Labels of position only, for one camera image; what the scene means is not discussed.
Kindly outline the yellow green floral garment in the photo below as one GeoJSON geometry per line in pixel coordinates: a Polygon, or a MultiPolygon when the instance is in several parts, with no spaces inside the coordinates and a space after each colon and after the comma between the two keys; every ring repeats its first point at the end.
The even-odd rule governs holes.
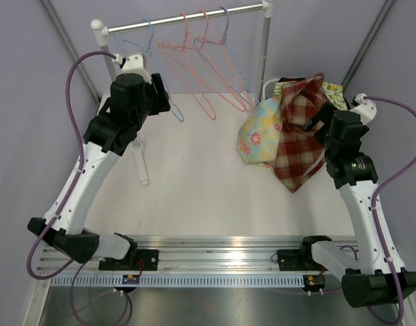
{"type": "MultiPolygon", "coordinates": [[[[282,99],[282,86],[284,84],[289,84],[289,81],[277,82],[274,86],[273,94],[271,95],[271,97],[278,103],[280,103],[282,99]]],[[[322,89],[327,99],[333,106],[335,106],[338,110],[348,110],[347,103],[343,97],[343,87],[341,85],[331,84],[324,81],[322,89]]]]}

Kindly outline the red beige checked garment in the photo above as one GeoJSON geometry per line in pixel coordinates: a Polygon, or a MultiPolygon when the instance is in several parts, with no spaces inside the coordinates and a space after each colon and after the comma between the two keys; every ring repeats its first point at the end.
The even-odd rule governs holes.
{"type": "Polygon", "coordinates": [[[295,193],[324,164],[324,147],[314,137],[321,125],[306,131],[304,126],[328,101],[318,73],[299,81],[281,85],[280,138],[276,158],[271,164],[275,176],[291,193],[295,193]]]}

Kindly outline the pink wire hanger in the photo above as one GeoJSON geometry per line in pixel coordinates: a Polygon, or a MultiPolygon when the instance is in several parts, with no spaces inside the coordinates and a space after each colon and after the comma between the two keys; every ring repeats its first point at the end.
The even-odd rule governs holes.
{"type": "Polygon", "coordinates": [[[190,50],[183,46],[174,46],[165,42],[158,43],[157,47],[166,63],[179,81],[183,83],[186,91],[192,96],[199,108],[211,121],[215,121],[216,111],[212,103],[206,98],[203,89],[204,80],[197,74],[190,60],[190,50]]]}

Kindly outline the pastel tie-dye garment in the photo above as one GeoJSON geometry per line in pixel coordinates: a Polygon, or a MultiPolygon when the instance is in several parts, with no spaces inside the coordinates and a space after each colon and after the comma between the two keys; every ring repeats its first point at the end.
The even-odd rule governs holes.
{"type": "Polygon", "coordinates": [[[278,151],[282,119],[278,96],[262,101],[238,131],[237,151],[246,165],[267,165],[278,151]]]}

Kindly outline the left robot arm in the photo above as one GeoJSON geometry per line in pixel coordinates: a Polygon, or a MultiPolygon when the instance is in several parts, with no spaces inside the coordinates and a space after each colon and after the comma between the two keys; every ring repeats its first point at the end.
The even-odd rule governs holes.
{"type": "Polygon", "coordinates": [[[169,110],[169,95],[159,73],[151,74],[150,81],[137,73],[118,75],[110,97],[88,124],[83,157],[56,207],[44,217],[31,218],[28,230],[80,264],[100,257],[123,270],[133,268],[138,260],[137,243],[123,234],[89,231],[86,217],[103,181],[137,138],[146,118],[169,110]]]}

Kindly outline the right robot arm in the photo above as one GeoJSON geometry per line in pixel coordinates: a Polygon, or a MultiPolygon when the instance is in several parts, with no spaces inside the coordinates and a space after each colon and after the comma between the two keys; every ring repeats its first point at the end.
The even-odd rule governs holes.
{"type": "Polygon", "coordinates": [[[307,269],[320,265],[331,272],[353,308],[401,304],[416,290],[416,272],[406,269],[385,222],[377,171],[360,150],[366,124],[375,113],[370,101],[350,111],[326,103],[304,126],[310,131],[322,124],[316,139],[324,146],[327,172],[347,207],[359,258],[346,255],[327,236],[310,236],[300,245],[299,263],[307,269]]]}

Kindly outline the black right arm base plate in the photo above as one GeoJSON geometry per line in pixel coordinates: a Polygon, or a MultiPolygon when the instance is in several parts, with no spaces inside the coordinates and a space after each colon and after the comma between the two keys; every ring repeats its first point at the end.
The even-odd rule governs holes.
{"type": "Polygon", "coordinates": [[[271,262],[278,265],[280,271],[319,271],[319,264],[310,262],[298,249],[278,249],[270,257],[271,262]]]}

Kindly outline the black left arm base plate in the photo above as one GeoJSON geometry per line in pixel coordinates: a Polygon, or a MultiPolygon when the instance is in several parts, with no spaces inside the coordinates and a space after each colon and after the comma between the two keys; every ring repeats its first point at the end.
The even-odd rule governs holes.
{"type": "Polygon", "coordinates": [[[159,251],[130,249],[123,259],[105,258],[99,262],[100,271],[157,271],[159,251]]]}

